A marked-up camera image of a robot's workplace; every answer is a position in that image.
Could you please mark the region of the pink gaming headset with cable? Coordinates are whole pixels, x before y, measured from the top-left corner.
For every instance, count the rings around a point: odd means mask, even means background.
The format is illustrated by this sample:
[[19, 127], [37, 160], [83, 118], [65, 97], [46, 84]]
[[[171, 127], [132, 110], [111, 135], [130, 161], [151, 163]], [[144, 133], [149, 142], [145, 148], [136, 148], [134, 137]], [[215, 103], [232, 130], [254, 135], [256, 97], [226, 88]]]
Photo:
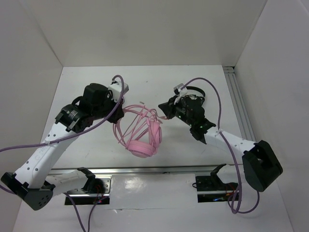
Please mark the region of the pink gaming headset with cable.
[[163, 138], [161, 125], [167, 117], [159, 116], [154, 108], [147, 108], [144, 104], [126, 106], [123, 111], [134, 114], [135, 117], [125, 131], [121, 129], [121, 121], [113, 125], [118, 143], [139, 158], [155, 155]]

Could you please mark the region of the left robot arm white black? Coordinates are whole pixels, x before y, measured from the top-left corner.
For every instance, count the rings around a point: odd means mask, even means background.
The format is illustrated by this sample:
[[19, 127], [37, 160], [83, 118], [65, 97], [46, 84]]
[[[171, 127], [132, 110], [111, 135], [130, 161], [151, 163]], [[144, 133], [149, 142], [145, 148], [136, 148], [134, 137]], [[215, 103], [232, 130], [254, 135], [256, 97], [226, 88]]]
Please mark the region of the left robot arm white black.
[[82, 96], [61, 109], [43, 143], [34, 145], [36, 151], [32, 156], [15, 172], [6, 172], [1, 181], [35, 211], [56, 195], [74, 189], [92, 192], [101, 181], [85, 167], [56, 176], [49, 173], [80, 135], [94, 129], [95, 120], [115, 124], [124, 116], [123, 96], [128, 90], [128, 85], [121, 81], [112, 81], [108, 87], [87, 85]]

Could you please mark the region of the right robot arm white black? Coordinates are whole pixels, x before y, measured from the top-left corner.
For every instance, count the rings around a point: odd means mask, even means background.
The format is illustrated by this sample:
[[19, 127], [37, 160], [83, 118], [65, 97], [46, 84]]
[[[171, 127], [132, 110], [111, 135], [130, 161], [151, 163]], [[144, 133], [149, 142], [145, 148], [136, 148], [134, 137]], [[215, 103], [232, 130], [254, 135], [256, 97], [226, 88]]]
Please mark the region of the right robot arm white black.
[[205, 109], [199, 100], [177, 96], [158, 105], [167, 119], [178, 118], [190, 127], [191, 135], [204, 144], [215, 146], [226, 152], [233, 151], [241, 157], [247, 183], [256, 191], [265, 191], [282, 173], [283, 168], [270, 144], [245, 140], [221, 130], [205, 117]]

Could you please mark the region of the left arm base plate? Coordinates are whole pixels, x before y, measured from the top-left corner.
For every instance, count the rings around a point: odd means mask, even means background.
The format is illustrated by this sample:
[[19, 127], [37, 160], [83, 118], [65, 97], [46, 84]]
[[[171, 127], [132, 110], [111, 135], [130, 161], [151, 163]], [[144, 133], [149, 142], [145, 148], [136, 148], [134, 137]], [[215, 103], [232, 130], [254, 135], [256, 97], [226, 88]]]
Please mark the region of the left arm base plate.
[[111, 176], [103, 175], [90, 192], [73, 189], [68, 191], [67, 194], [76, 205], [93, 205], [95, 202], [98, 202], [98, 205], [108, 205], [110, 204], [111, 183]]

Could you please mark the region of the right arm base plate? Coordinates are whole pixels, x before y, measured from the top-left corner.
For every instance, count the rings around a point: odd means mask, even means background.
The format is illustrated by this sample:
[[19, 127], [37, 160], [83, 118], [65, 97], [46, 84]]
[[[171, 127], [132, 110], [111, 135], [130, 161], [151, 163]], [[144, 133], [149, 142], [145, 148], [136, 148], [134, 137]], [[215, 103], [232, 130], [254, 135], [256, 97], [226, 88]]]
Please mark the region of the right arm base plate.
[[197, 201], [199, 203], [227, 202], [233, 196], [237, 183], [223, 183], [218, 177], [196, 176], [192, 187], [197, 190]]

